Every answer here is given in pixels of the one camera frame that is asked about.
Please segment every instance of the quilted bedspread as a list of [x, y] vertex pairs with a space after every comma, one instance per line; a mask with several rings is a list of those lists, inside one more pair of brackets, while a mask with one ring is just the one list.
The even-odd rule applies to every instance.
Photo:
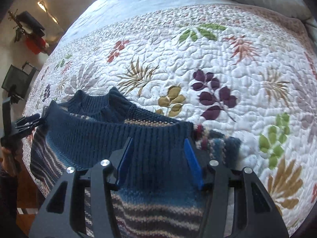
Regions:
[[[236, 4], [164, 9], [59, 46], [24, 115], [79, 89], [101, 95], [115, 86], [149, 111], [239, 138], [237, 168], [253, 168], [291, 235], [317, 198], [315, 63], [297, 19]], [[24, 140], [27, 167], [31, 144], [32, 135]], [[232, 218], [233, 206], [228, 212]]]

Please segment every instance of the wall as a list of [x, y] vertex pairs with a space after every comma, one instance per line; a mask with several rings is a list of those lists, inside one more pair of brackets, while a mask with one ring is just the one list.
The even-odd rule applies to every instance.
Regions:
[[[18, 9], [19, 12], [27, 10], [34, 18], [37, 19], [45, 28], [46, 38], [54, 39], [58, 33], [62, 32], [51, 18], [37, 5], [41, 0], [15, 0], [10, 7], [12, 12]], [[69, 26], [96, 0], [44, 0], [46, 7], [52, 15], [58, 20], [61, 27], [67, 30]], [[5, 17], [0, 23], [0, 85], [10, 67], [14, 65], [21, 67], [25, 61], [29, 61], [32, 65], [41, 69], [44, 62], [48, 58], [47, 55], [40, 53], [34, 55], [27, 49], [23, 41], [14, 43], [15, 23], [9, 21]], [[7, 93], [2, 90], [0, 96], [0, 131], [3, 128], [2, 120], [2, 100], [7, 97]], [[12, 117], [19, 118], [22, 115], [25, 101], [14, 104], [11, 108]]]

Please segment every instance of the ceiling light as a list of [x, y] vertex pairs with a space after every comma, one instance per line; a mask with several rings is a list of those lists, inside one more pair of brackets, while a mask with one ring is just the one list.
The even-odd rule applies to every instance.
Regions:
[[37, 2], [37, 4], [39, 5], [39, 7], [46, 12], [46, 9], [45, 9], [45, 6], [44, 6], [44, 2], [43, 1], [40, 1], [40, 2]]

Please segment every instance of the blue knitted sweater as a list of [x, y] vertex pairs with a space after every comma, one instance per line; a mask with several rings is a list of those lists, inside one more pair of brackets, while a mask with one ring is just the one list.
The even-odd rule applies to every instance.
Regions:
[[[140, 237], [140, 230], [146, 230], [146, 236], [152, 236], [159, 227], [160, 236], [197, 235], [204, 198], [193, 183], [183, 151], [184, 140], [195, 135], [192, 123], [138, 108], [115, 88], [105, 96], [78, 91], [66, 103], [52, 101], [44, 117], [45, 124], [34, 135], [31, 171], [48, 189], [66, 167], [90, 168], [132, 137], [134, 156], [126, 182], [112, 194], [121, 231]], [[217, 135], [212, 144], [219, 151], [211, 158], [225, 151], [231, 167], [240, 141]]]

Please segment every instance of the bed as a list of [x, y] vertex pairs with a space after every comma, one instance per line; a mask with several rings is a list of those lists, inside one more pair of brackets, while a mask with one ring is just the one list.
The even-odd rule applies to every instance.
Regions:
[[23, 114], [115, 86], [147, 110], [239, 138], [237, 169], [255, 171], [292, 235], [317, 198], [311, 17], [302, 0], [97, 0], [46, 61]]

